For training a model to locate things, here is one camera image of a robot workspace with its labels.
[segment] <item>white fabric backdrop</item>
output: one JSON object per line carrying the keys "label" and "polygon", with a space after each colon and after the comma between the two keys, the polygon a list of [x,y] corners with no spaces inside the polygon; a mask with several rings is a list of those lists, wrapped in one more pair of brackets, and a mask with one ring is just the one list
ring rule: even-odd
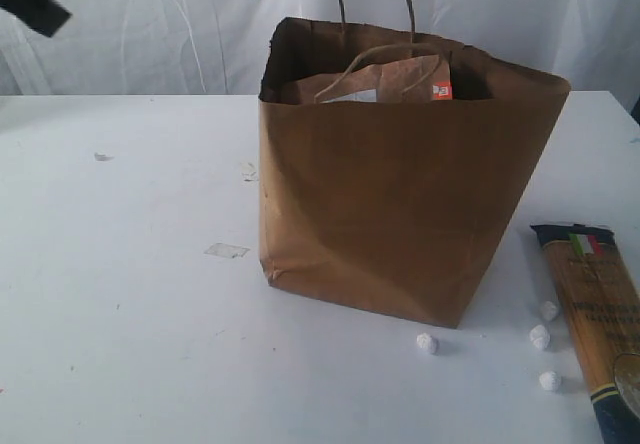
{"label": "white fabric backdrop", "polygon": [[[275,25],[337,20],[336,0],[60,0],[55,38],[0,15],[0,94],[256,93]],[[403,0],[345,0],[347,18],[407,28]],[[640,0],[414,0],[418,29],[551,71],[575,89],[640,94]]]}

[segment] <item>brown paper bag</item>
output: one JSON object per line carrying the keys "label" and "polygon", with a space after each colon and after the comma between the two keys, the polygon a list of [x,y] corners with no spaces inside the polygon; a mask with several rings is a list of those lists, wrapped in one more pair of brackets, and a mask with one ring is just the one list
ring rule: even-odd
{"label": "brown paper bag", "polygon": [[[453,100],[282,103],[287,83],[412,41],[441,50]],[[365,64],[396,60],[382,52]],[[285,19],[260,94],[260,259],[269,283],[457,326],[569,89],[434,35]]]}
{"label": "brown paper bag", "polygon": [[285,84],[281,91],[281,101],[286,104],[336,100],[430,102],[451,98],[449,64],[437,55],[372,64],[347,75],[318,74]]}

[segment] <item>small white ball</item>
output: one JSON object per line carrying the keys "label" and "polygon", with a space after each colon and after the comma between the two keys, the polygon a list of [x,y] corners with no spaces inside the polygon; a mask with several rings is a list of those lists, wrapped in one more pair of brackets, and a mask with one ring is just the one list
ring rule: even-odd
{"label": "small white ball", "polygon": [[558,317],[559,313],[560,309],[551,301],[543,302],[540,306],[540,314],[542,315],[542,318],[547,322],[553,321],[556,317]]}
{"label": "small white ball", "polygon": [[536,349],[539,351],[544,351],[547,347],[549,347],[549,343],[551,342],[551,334],[546,327],[542,324],[537,325],[531,332],[529,333],[529,339],[533,343]]}
{"label": "small white ball", "polygon": [[416,341],[418,342],[418,347],[420,349],[424,349],[429,354],[435,354],[438,352],[438,340],[435,337],[424,333],[420,334],[416,338]]}
{"label": "small white ball", "polygon": [[545,391],[556,392],[562,384],[562,377],[557,372],[547,371],[540,374],[540,385]]}

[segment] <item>white table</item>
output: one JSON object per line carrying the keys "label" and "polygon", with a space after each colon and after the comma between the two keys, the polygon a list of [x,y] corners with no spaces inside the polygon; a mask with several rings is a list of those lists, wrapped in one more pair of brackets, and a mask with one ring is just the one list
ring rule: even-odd
{"label": "white table", "polygon": [[555,297],[528,225],[611,226],[640,282],[640,128],[613,97],[569,98],[459,330],[267,286],[257,106],[0,98],[0,442],[601,443],[563,320],[550,352],[527,338]]}

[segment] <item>white backdrop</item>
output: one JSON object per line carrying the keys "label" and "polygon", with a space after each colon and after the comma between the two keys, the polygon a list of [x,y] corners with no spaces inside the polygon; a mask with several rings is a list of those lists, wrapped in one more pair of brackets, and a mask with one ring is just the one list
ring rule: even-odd
{"label": "white backdrop", "polygon": [[[51,40],[0,15],[0,94],[256,93],[285,16],[337,20],[336,0],[60,0]],[[407,28],[403,0],[345,0],[347,19]],[[418,30],[551,71],[575,89],[640,94],[640,0],[414,0]]]}

